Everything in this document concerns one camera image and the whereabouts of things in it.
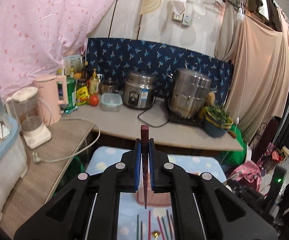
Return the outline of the dark red chopstick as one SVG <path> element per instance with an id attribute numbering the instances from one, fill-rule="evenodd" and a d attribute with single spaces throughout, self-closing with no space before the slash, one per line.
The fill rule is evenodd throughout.
<path id="1" fill-rule="evenodd" d="M 149 126 L 141 126 L 141 155 L 142 155 L 142 171 L 143 171 L 143 196 L 144 207 L 147 208 L 148 196 L 148 155 L 149 155 Z"/>

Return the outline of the pink perforated utensil basket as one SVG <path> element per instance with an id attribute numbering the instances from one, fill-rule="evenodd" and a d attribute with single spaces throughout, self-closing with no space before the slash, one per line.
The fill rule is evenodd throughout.
<path id="1" fill-rule="evenodd" d="M 138 204 L 145 205 L 143 187 L 136 192 L 136 200 Z M 167 207 L 171 205 L 169 193 L 154 193 L 151 188 L 147 188 L 147 206 Z"/>

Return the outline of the gold flower spoon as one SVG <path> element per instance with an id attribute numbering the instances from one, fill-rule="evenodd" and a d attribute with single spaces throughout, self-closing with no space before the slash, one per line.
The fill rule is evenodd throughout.
<path id="1" fill-rule="evenodd" d="M 158 240 L 159 236 L 160 236 L 160 232 L 159 231 L 154 231 L 151 233 L 151 236 L 155 239 Z"/>

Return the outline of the red chopstick silver band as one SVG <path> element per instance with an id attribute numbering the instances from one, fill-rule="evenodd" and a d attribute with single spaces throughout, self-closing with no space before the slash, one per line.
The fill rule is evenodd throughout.
<path id="1" fill-rule="evenodd" d="M 162 224 L 161 224 L 159 216 L 157 216 L 157 221 L 158 221 L 159 228 L 160 228 L 160 231 L 161 231 L 162 239 L 165 240 L 166 238 L 165 238 L 165 235 L 164 235 L 164 231 L 163 231 Z"/>

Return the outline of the green chopstick gold band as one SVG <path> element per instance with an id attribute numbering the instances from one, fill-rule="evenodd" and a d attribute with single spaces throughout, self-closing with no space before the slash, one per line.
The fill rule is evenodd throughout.
<path id="1" fill-rule="evenodd" d="M 164 229 L 164 234 L 165 234 L 166 240 L 170 240 L 170 237 L 169 237 L 169 234 L 168 234 L 168 230 L 167 230 L 167 226 L 166 226 L 166 223 L 165 223 L 165 219 L 162 217 L 161 220 L 162 220 L 162 225 L 163 225 L 163 229 Z"/>

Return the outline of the black induction cooktop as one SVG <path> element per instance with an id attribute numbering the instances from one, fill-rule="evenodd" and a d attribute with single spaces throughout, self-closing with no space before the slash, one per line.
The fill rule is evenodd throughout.
<path id="1" fill-rule="evenodd" d="M 186 125 L 186 126 L 194 126 L 194 127 L 203 127 L 202 120 L 199 119 L 198 116 L 194 116 L 189 119 L 181 118 L 174 113 L 170 112 L 168 113 L 168 121 L 172 122 L 174 124 L 180 124 L 180 125 Z"/>

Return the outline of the blue planet print tablecloth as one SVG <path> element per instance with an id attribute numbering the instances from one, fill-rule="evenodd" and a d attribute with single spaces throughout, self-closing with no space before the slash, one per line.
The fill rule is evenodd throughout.
<path id="1" fill-rule="evenodd" d="M 119 162 L 125 152 L 128 152 L 128 150 L 107 146 L 99 147 L 95 150 L 86 168 L 86 173 L 94 175 L 103 172 L 107 167 Z M 219 162 L 212 157 L 169 154 L 168 159 L 171 163 L 181 166 L 188 173 L 199 175 L 203 172 L 209 172 L 220 182 L 226 180 Z M 151 210 L 151 233 L 154 231 L 161 232 L 157 216 L 159 216 L 161 224 L 161 218 L 163 217 L 169 237 L 174 239 L 172 207 L 148 206 L 145 209 L 144 205 L 138 204 L 136 193 L 120 194 L 117 239 L 148 239 L 149 210 Z"/>

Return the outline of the clear food storage container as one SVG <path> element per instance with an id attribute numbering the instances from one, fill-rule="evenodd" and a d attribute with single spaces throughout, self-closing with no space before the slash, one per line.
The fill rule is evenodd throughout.
<path id="1" fill-rule="evenodd" d="M 105 112 L 119 112 L 123 105 L 122 97 L 117 93 L 104 93 L 100 99 L 100 108 Z"/>

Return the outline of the red tomato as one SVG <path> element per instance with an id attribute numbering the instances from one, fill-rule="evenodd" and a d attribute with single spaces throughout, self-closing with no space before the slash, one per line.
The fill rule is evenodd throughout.
<path id="1" fill-rule="evenodd" d="M 89 105 L 97 106 L 99 104 L 99 97 L 97 94 L 93 94 L 89 97 Z"/>

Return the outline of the small steel pot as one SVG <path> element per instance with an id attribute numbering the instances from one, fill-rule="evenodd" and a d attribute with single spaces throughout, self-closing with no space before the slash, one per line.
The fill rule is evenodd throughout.
<path id="1" fill-rule="evenodd" d="M 99 84 L 99 94 L 102 95 L 104 93 L 118 93 L 119 90 L 119 82 L 112 78 L 102 79 Z"/>

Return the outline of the yellow snack packet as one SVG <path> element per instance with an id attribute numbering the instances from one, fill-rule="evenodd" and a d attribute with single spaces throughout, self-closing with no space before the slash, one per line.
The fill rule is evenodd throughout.
<path id="1" fill-rule="evenodd" d="M 85 104 L 89 100 L 89 90 L 86 86 L 77 89 L 77 104 Z"/>

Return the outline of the pink floral bag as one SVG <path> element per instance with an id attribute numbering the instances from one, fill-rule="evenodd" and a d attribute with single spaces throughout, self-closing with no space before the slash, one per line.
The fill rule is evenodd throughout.
<path id="1" fill-rule="evenodd" d="M 238 174 L 236 181 L 248 186 L 256 191 L 259 191 L 262 181 L 260 168 L 253 162 L 247 161 L 235 168 L 229 177 Z"/>

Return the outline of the beige hanging curtain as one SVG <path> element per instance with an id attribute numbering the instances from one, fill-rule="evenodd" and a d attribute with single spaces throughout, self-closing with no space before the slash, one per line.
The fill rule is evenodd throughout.
<path id="1" fill-rule="evenodd" d="M 239 20 L 237 11 L 227 3 L 214 54 L 233 63 L 225 107 L 239 120 L 243 138 L 250 141 L 262 123 L 284 112 L 289 92 L 285 35 L 249 15 Z"/>

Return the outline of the pink floral curtain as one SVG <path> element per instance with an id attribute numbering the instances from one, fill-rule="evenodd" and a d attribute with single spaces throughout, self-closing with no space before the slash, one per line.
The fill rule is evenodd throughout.
<path id="1" fill-rule="evenodd" d="M 0 96 L 81 54 L 116 0 L 0 0 Z"/>

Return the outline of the wall power socket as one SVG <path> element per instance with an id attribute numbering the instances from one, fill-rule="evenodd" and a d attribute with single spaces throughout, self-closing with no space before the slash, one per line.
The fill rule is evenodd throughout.
<path id="1" fill-rule="evenodd" d="M 192 24 L 192 16 L 190 14 L 177 15 L 173 13 L 173 21 L 180 27 L 190 27 Z"/>

